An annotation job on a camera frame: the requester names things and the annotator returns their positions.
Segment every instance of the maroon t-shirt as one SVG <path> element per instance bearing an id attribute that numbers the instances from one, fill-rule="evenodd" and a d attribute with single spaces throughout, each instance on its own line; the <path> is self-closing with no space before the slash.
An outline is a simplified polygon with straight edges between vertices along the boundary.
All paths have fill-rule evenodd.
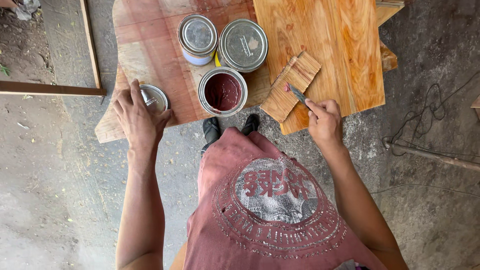
<path id="1" fill-rule="evenodd" d="M 386 269 L 315 178 L 258 132 L 228 128 L 204 154 L 184 269 Z"/>

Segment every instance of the open paint can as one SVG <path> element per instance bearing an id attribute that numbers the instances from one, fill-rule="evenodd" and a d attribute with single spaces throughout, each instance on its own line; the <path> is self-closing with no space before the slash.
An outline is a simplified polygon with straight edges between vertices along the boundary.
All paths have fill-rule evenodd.
<path id="1" fill-rule="evenodd" d="M 165 92 L 159 87 L 147 84 L 140 85 L 140 92 L 149 111 L 162 113 L 170 109 L 170 101 Z"/>
<path id="2" fill-rule="evenodd" d="M 180 22 L 178 39 L 185 59 L 192 65 L 204 66 L 215 55 L 218 32 L 207 17 L 192 14 Z"/>
<path id="3" fill-rule="evenodd" d="M 198 99 L 210 114 L 228 117 L 239 112 L 247 102 L 247 83 L 229 67 L 216 67 L 203 75 Z"/>
<path id="4" fill-rule="evenodd" d="M 238 19 L 230 22 L 220 34 L 215 66 L 231 67 L 238 72 L 252 72 L 265 61 L 267 36 L 255 22 Z"/>

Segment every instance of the foot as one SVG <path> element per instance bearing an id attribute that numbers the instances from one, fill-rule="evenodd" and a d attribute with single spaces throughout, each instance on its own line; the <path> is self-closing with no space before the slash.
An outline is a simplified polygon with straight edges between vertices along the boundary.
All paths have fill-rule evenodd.
<path id="1" fill-rule="evenodd" d="M 248 134 L 252 133 L 253 131 L 258 131 L 258 126 L 260 125 L 260 118 L 256 114 L 251 114 L 247 118 L 247 122 L 241 129 L 241 132 L 247 136 Z"/>
<path id="2" fill-rule="evenodd" d="M 220 138 L 220 127 L 218 126 L 218 120 L 216 117 L 205 119 L 202 127 L 205 134 L 205 140 L 207 140 L 208 144 L 211 144 Z"/>

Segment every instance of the person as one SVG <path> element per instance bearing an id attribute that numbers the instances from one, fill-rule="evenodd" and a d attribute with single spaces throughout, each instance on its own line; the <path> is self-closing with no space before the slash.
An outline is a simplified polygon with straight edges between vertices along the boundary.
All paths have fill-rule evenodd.
<path id="1" fill-rule="evenodd" d="M 334 100 L 307 99 L 308 132 L 330 169 L 338 211 L 316 179 L 258 133 L 204 121 L 198 208 L 170 269 L 407 269 L 396 240 L 343 144 Z M 130 144 L 117 269 L 162 269 L 165 214 L 157 148 L 173 112 L 151 114 L 138 80 L 114 103 Z"/>

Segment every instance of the fingers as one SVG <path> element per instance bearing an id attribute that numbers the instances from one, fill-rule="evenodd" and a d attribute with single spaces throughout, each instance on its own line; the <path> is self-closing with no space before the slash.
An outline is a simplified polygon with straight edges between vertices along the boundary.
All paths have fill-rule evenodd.
<path id="1" fill-rule="evenodd" d="M 123 110 L 125 110 L 126 107 L 133 105 L 132 99 L 130 98 L 130 89 L 120 91 L 117 101 L 120 103 Z"/>
<path id="2" fill-rule="evenodd" d="M 308 126 L 315 126 L 317 124 L 317 120 L 318 120 L 318 117 L 315 113 L 313 113 L 313 111 L 309 111 L 308 112 L 308 117 L 310 118 L 309 119 L 309 122 L 308 122 Z"/>
<path id="3" fill-rule="evenodd" d="M 340 106 L 334 99 L 322 100 L 319 105 L 329 113 L 340 114 Z"/>
<path id="4" fill-rule="evenodd" d="M 308 108 L 310 108 L 313 111 L 313 113 L 316 114 L 317 117 L 321 117 L 322 115 L 326 114 L 326 111 L 323 107 L 321 107 L 317 103 L 313 102 L 309 98 L 305 99 L 305 104 L 307 104 Z"/>
<path id="5" fill-rule="evenodd" d="M 145 104 L 144 98 L 142 97 L 142 93 L 140 91 L 138 79 L 133 79 L 132 83 L 130 84 L 130 94 L 132 95 L 132 101 L 135 105 Z"/>
<path id="6" fill-rule="evenodd" d="M 157 116 L 157 127 L 160 129 L 164 129 L 167 123 L 169 122 L 170 118 L 172 118 L 173 111 L 172 110 L 165 110 L 162 114 Z"/>
<path id="7" fill-rule="evenodd" d="M 120 105 L 120 102 L 118 100 L 116 100 L 114 103 L 113 103 L 113 109 L 115 110 L 115 112 L 117 113 L 117 116 L 119 115 L 122 115 L 123 114 L 123 109 Z"/>

